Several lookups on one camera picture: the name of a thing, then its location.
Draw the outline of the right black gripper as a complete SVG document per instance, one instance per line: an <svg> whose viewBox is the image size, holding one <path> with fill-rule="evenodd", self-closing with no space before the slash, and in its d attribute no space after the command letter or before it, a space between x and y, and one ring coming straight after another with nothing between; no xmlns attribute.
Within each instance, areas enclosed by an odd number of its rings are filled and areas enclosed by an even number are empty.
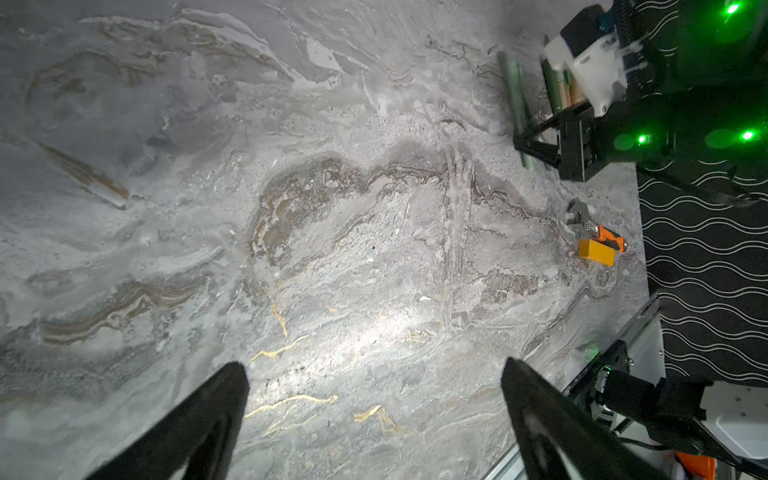
<svg viewBox="0 0 768 480"><path fill-rule="evenodd" d="M614 104L601 117L587 111L568 120L559 113L530 121L513 143L518 152L558 168L562 180L586 182L612 163L661 162L670 150L671 122L664 104ZM548 130L560 130L560 149L538 141Z"/></svg>

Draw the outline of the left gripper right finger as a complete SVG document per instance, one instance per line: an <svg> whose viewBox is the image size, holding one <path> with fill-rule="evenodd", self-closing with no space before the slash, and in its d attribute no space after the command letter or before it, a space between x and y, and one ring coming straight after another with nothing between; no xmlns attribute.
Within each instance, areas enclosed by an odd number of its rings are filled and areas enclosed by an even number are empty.
<svg viewBox="0 0 768 480"><path fill-rule="evenodd" d="M529 479L658 479L660 472L562 395L525 362L506 360L501 389Z"/></svg>

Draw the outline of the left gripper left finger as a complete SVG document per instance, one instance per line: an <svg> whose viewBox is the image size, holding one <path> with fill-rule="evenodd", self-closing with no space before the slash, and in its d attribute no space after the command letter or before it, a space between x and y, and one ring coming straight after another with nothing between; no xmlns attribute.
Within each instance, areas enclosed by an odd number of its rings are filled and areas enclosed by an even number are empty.
<svg viewBox="0 0 768 480"><path fill-rule="evenodd" d="M91 479L224 479L249 393L245 367L229 362Z"/></svg>

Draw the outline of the green pen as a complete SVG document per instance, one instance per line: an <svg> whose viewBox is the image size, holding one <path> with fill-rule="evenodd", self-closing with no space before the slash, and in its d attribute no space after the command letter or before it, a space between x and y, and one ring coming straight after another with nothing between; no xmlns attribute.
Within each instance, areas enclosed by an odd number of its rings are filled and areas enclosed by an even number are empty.
<svg viewBox="0 0 768 480"><path fill-rule="evenodd" d="M563 109L558 72L551 67L549 61L546 58L541 60L540 65L544 77L551 112L553 114L557 114Z"/></svg>
<svg viewBox="0 0 768 480"><path fill-rule="evenodd" d="M507 104L513 123L513 140L521 137L523 140L532 140L532 117L527 107L524 95L523 75L520 64L511 59L504 51L497 53L500 73L502 75Z"/></svg>

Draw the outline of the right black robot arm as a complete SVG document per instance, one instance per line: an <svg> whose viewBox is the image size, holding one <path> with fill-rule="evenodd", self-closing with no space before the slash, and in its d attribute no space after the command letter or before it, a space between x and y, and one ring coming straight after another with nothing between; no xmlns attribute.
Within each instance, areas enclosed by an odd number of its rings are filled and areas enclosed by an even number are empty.
<svg viewBox="0 0 768 480"><path fill-rule="evenodd" d="M579 11L543 52L581 99L514 145L584 182L612 163L710 203L767 198L767 5L616 1Z"/></svg>

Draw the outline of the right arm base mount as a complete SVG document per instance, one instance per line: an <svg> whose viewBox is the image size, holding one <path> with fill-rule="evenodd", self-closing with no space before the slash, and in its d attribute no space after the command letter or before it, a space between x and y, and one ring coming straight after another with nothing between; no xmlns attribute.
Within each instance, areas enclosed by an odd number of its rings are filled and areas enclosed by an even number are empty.
<svg viewBox="0 0 768 480"><path fill-rule="evenodd" d="M603 404L602 396L608 375L614 370L630 373L628 347L624 340L616 340L595 356L564 391L577 407L606 428L611 427L615 414Z"/></svg>

